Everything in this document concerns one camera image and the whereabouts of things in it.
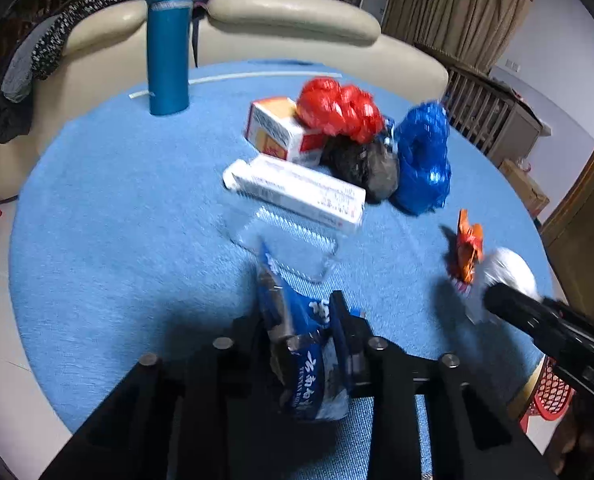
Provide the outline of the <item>blue snack wrapper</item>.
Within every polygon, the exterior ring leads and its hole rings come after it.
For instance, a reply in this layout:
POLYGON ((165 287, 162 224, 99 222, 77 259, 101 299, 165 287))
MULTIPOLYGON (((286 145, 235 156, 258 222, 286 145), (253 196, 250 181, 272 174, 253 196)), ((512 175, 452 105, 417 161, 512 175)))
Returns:
POLYGON ((283 388, 282 412, 299 422, 344 419, 350 394, 341 381, 329 328, 329 298, 296 292, 269 254, 257 257, 257 292, 271 344, 271 370, 283 388))

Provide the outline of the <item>clear plastic box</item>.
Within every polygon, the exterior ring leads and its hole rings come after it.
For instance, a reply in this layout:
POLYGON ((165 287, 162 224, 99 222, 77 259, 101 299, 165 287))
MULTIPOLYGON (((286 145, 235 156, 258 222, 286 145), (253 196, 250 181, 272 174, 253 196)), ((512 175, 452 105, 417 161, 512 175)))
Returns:
POLYGON ((341 245, 334 230, 257 202, 232 207, 225 229, 235 245, 255 256, 269 254, 280 269, 313 284, 334 269, 341 245))

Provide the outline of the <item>white tissue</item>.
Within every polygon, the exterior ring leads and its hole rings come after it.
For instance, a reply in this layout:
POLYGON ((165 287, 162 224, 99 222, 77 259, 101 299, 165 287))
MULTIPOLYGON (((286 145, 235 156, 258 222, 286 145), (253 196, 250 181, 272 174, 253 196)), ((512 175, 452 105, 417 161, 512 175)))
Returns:
POLYGON ((509 248, 496 248, 476 264, 473 283, 463 299, 465 314, 473 324, 491 320, 484 306, 484 293, 497 283, 508 285, 533 300, 541 299, 536 278, 525 260, 509 248))

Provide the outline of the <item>orange candy wrapper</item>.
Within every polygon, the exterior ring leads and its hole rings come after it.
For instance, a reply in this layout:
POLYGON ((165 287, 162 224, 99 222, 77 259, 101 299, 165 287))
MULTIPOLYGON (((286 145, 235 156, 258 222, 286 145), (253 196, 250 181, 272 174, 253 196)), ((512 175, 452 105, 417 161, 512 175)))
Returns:
POLYGON ((464 285, 472 285, 475 268, 484 260, 484 229, 479 223, 468 219, 468 211, 461 209, 458 215, 457 236, 452 247, 449 271, 464 285))

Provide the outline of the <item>blue plastic bag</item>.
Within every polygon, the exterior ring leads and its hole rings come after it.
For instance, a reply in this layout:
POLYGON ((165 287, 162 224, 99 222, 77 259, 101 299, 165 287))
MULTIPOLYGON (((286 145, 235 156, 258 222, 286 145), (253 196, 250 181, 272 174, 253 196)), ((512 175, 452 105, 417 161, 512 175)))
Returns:
POLYGON ((412 107, 393 129, 399 177, 391 199, 409 214, 419 216, 446 204, 451 182, 449 133, 445 107, 437 101, 412 107))

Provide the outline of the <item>red mesh trash basket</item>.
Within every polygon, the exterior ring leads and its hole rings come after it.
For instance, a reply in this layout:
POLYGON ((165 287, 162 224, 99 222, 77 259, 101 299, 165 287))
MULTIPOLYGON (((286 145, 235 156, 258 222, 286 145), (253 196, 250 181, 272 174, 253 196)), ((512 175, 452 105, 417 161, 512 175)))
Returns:
POLYGON ((555 374, 554 367, 554 359, 544 360, 534 393, 520 420, 520 426, 524 432, 527 432, 529 420, 532 417, 540 417, 546 422, 556 422, 565 415, 570 406, 575 391, 555 374))

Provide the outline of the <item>blue round table cloth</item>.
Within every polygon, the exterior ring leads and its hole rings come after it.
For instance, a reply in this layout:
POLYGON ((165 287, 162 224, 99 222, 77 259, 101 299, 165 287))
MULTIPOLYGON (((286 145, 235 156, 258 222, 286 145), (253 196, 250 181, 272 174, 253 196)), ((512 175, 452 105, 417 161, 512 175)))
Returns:
MULTIPOLYGON (((188 356, 254 303, 253 258, 225 232, 241 198, 223 170, 256 154, 248 109, 297 96, 322 66, 254 60, 194 70, 191 104, 155 117, 143 96, 121 93, 68 122, 21 191, 10 246, 10 296, 36 380, 71 430, 138 357, 188 356)), ((448 350, 486 375, 503 399, 523 387, 541 352, 506 324, 465 318, 445 269, 460 208, 506 246, 550 292, 546 254, 522 203, 499 171, 460 134, 448 139, 451 191, 442 208, 410 216, 367 207, 318 285, 367 309, 371 325, 418 356, 448 350)))

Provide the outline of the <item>long white medicine box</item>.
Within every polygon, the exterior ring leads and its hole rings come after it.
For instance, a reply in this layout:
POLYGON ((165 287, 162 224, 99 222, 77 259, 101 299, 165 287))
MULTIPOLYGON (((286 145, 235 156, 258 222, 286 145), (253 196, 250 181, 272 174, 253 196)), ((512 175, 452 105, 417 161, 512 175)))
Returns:
POLYGON ((362 226, 363 188, 320 171, 259 154, 237 159, 222 174, 224 186, 344 233, 362 226))

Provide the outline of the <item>black plastic bag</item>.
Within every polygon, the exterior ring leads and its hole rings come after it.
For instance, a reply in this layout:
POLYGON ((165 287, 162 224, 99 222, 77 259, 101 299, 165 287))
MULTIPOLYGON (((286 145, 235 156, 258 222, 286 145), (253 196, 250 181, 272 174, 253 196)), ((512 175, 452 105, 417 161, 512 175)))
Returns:
POLYGON ((348 136, 332 136, 321 162, 335 178, 363 188, 370 204, 388 200, 399 185, 397 157, 376 139, 360 144, 348 136))

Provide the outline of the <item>cardboard box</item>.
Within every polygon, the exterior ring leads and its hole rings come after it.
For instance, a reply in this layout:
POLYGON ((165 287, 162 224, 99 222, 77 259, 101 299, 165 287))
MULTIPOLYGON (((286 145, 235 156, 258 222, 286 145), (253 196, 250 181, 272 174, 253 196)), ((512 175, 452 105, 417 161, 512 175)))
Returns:
POLYGON ((499 166, 501 174, 527 209, 529 216, 536 219, 550 203, 550 198, 542 192, 540 186, 532 180, 526 171, 510 159, 504 159, 499 166))

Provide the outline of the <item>white orange medicine box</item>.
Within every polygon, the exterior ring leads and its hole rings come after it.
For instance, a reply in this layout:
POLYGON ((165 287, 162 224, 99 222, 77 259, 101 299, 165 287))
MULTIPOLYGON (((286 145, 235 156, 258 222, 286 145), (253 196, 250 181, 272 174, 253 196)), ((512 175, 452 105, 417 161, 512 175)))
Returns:
POLYGON ((286 96, 250 104, 245 138, 259 153, 305 167, 320 165, 327 141, 299 119, 296 103, 286 96))

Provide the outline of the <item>red plastic bag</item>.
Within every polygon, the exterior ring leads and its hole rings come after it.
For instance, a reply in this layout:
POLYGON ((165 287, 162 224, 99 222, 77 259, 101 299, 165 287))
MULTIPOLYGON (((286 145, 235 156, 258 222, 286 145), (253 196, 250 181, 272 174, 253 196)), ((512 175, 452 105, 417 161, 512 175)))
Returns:
POLYGON ((348 136, 360 144, 370 143, 385 127, 370 93, 329 77, 311 79, 303 86, 296 112, 310 129, 327 136, 348 136))

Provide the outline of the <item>beige leather sofa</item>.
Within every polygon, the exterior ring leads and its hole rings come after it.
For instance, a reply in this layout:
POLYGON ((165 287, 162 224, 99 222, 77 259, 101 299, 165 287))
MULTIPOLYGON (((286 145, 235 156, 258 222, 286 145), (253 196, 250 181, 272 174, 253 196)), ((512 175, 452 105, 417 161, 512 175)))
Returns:
MULTIPOLYGON (((431 56, 381 32, 373 16, 337 0, 209 0, 194 68, 245 60, 322 63, 413 104, 440 99, 448 73, 431 56)), ((32 128, 0 144, 0 200, 16 195, 65 122, 146 78, 145 1, 84 18, 57 70, 34 87, 32 128)))

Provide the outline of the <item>brown curtain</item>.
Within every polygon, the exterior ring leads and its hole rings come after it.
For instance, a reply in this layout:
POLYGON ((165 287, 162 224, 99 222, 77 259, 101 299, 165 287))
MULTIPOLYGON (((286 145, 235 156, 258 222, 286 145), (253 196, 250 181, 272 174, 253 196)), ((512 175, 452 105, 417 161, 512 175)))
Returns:
POLYGON ((388 0, 383 30, 487 73, 534 0, 388 0))

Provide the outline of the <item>blue thermos bottle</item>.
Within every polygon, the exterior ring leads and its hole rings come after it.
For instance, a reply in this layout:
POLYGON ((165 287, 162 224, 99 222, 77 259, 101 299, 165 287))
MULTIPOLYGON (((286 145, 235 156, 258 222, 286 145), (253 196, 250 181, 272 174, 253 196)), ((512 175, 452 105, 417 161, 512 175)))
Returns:
POLYGON ((192 0, 146 0, 149 111, 172 115, 189 106, 192 0))

